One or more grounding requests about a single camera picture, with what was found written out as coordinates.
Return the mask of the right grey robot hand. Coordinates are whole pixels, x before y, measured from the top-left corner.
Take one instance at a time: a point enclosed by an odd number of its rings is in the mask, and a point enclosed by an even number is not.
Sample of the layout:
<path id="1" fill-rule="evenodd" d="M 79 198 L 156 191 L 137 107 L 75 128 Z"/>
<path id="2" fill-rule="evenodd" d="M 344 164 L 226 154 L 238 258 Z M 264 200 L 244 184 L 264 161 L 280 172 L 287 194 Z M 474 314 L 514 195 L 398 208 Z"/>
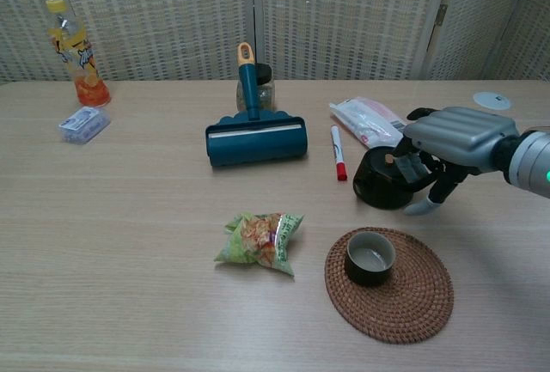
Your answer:
<path id="1" fill-rule="evenodd" d="M 408 184 L 432 183 L 423 200 L 405 208 L 408 216 L 437 209 L 469 175 L 501 171 L 510 178 L 512 157 L 524 139 L 513 119 L 466 107 L 421 107 L 407 118 L 394 159 Z"/>

